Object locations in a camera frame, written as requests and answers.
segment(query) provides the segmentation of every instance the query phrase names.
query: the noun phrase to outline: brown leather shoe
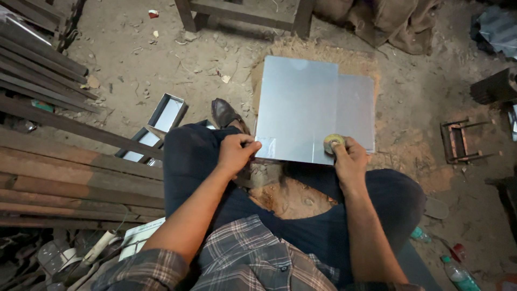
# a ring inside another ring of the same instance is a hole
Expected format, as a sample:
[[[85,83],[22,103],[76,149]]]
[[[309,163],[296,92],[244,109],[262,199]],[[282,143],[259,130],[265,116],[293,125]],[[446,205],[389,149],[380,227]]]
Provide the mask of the brown leather shoe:
[[[238,120],[242,126],[243,133],[247,135],[250,134],[250,130],[246,126],[246,123],[244,123],[244,120],[242,120],[242,117],[223,99],[217,98],[212,101],[212,117],[220,129],[224,129],[228,127],[232,121]]]

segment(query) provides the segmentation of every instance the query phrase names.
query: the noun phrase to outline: white pipe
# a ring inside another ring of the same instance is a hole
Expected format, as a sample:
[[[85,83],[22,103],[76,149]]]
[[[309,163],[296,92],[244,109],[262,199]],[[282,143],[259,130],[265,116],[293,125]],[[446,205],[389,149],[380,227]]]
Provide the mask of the white pipe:
[[[89,266],[97,259],[99,254],[106,248],[110,241],[115,237],[116,232],[114,230],[108,230],[100,238],[100,240],[94,245],[94,247],[84,256],[81,264]]]

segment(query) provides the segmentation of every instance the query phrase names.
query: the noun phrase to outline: left hand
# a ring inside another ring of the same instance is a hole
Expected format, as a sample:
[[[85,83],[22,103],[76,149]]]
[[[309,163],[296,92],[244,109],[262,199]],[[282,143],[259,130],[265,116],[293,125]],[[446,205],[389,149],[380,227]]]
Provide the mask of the left hand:
[[[256,153],[262,144],[255,138],[245,134],[228,135],[221,142],[217,168],[230,177],[234,177],[246,165],[251,155]]]

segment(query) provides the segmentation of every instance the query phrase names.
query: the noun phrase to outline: plastic bottle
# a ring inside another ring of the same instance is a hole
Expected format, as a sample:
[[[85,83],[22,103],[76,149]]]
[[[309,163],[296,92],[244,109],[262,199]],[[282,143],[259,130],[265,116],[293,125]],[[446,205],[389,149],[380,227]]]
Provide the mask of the plastic bottle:
[[[468,272],[448,256],[442,256],[445,274],[459,291],[481,291]]]
[[[421,241],[425,243],[431,242],[431,238],[426,233],[424,233],[422,229],[418,226],[417,228],[415,228],[415,230],[413,230],[411,237],[414,238],[416,241]]]

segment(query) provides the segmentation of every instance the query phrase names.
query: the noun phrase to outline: plaid shirt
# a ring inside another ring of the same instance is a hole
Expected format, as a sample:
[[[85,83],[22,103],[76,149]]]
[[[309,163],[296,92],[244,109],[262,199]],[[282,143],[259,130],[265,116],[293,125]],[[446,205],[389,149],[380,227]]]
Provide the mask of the plaid shirt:
[[[306,255],[267,229],[257,215],[228,223],[206,240],[201,276],[191,290],[336,290],[339,270]],[[130,256],[101,275],[92,290],[173,290],[189,270],[166,250]],[[416,285],[356,283],[347,291],[423,291]]]

